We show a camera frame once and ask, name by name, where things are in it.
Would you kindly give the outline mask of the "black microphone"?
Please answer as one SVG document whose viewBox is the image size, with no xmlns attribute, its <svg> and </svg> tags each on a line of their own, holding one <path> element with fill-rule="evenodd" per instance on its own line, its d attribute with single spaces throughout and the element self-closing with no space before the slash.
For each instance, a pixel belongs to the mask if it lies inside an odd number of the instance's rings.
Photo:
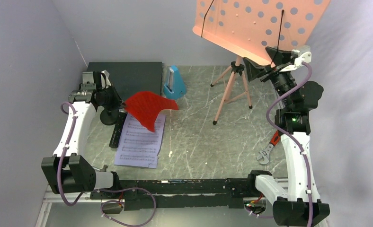
<svg viewBox="0 0 373 227">
<path fill-rule="evenodd" d="M 110 148 L 115 148 L 115 149 L 118 148 L 121 133 L 122 133 L 122 129 L 123 129 L 126 117 L 127 117 L 126 112 L 120 112 L 119 113 L 119 116 L 118 116 L 117 121 L 116 121 L 115 126 L 114 126 L 112 137 L 111 137 L 111 140 L 110 140 L 110 143 L 109 143 Z"/>
</svg>

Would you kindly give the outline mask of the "red sheet music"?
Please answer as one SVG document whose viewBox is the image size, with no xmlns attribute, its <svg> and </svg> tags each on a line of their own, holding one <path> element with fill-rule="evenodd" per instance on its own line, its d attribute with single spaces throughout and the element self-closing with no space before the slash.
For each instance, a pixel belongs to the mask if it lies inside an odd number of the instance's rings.
<svg viewBox="0 0 373 227">
<path fill-rule="evenodd" d="M 155 132 L 155 122 L 163 110 L 178 110 L 175 100 L 164 98 L 151 91 L 140 91 L 124 102 L 124 109 L 150 132 Z"/>
</svg>

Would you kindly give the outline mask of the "pink tripod music stand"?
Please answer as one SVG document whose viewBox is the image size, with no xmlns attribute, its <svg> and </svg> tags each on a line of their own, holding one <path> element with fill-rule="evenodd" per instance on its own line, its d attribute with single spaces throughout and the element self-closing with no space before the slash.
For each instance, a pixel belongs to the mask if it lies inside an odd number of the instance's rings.
<svg viewBox="0 0 373 227">
<path fill-rule="evenodd" d="M 237 57 L 227 68 L 231 76 L 221 104 L 231 102 L 237 76 L 248 85 L 243 58 L 274 65 L 266 48 L 290 51 L 304 46 L 328 5 L 327 0 L 198 0 L 193 32 Z"/>
</svg>

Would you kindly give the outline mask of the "blue sheet music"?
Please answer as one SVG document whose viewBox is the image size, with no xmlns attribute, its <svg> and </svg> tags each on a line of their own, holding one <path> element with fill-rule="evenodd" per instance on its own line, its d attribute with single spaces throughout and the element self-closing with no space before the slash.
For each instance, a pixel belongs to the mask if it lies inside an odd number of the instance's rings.
<svg viewBox="0 0 373 227">
<path fill-rule="evenodd" d="M 127 115 L 115 154 L 114 165 L 157 168 L 165 120 L 166 116 L 159 114 L 155 121 L 155 132 L 151 132 L 133 116 Z"/>
</svg>

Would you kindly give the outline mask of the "clear plastic metronome cover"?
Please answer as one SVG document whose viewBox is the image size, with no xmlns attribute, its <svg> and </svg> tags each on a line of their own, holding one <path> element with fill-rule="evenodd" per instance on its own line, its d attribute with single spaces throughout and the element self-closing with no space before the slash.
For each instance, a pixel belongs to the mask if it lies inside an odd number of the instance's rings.
<svg viewBox="0 0 373 227">
<path fill-rule="evenodd" d="M 167 69 L 167 74 L 166 74 L 166 81 L 164 83 L 165 88 L 169 92 L 173 92 L 173 86 L 174 86 L 174 76 L 175 73 L 178 71 L 177 67 L 172 65 L 169 66 Z"/>
</svg>

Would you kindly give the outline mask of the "blue metronome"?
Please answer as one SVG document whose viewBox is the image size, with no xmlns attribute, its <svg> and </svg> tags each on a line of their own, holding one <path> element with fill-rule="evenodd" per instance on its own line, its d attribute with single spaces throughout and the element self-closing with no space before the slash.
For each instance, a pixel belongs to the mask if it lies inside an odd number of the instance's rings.
<svg viewBox="0 0 373 227">
<path fill-rule="evenodd" d="M 185 86 L 184 81 L 183 81 L 183 79 L 180 75 L 179 70 L 175 73 L 175 76 L 174 76 L 173 92 L 169 92 L 165 88 L 165 86 L 163 87 L 164 96 L 167 99 L 171 99 L 171 100 L 178 100 L 178 99 L 182 98 L 186 94 L 186 92 L 187 92 L 186 91 L 186 86 Z"/>
</svg>

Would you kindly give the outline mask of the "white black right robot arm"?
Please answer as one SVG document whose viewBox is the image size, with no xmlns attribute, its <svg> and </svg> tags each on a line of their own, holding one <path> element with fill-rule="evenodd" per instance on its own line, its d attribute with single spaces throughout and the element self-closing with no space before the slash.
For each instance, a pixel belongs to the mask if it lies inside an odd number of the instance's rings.
<svg viewBox="0 0 373 227">
<path fill-rule="evenodd" d="M 311 81 L 311 51 L 308 46 L 291 51 L 266 47 L 271 63 L 261 66 L 243 58 L 249 80 L 270 81 L 278 94 L 274 104 L 282 104 L 268 122 L 278 131 L 287 164 L 288 188 L 284 189 L 268 171 L 252 171 L 247 191 L 262 195 L 272 207 L 279 226 L 314 227 L 329 214 L 318 192 L 310 157 L 311 110 L 316 109 L 323 87 Z"/>
</svg>

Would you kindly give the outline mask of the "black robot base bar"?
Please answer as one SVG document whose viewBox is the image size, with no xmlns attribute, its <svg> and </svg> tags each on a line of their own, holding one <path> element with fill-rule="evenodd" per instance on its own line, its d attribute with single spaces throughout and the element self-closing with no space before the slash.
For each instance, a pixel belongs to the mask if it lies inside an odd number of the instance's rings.
<svg viewBox="0 0 373 227">
<path fill-rule="evenodd" d="M 124 201 L 126 211 L 164 208 L 228 207 L 240 209 L 261 195 L 252 177 L 225 179 L 121 180 L 92 200 Z"/>
</svg>

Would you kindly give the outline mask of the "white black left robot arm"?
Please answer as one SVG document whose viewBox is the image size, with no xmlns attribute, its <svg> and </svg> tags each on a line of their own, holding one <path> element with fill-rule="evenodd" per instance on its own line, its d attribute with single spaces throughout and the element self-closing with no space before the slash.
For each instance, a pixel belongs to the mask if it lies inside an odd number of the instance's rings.
<svg viewBox="0 0 373 227">
<path fill-rule="evenodd" d="M 82 82 L 61 105 L 68 110 L 67 122 L 61 140 L 50 157 L 42 160 L 41 168 L 47 182 L 55 194 L 91 192 L 103 189 L 109 198 L 117 198 L 122 186 L 115 181 L 111 172 L 96 170 L 83 157 L 88 132 L 98 108 L 102 107 L 100 121 L 104 125 L 114 125 L 123 106 L 109 72 L 87 71 L 82 74 Z"/>
</svg>

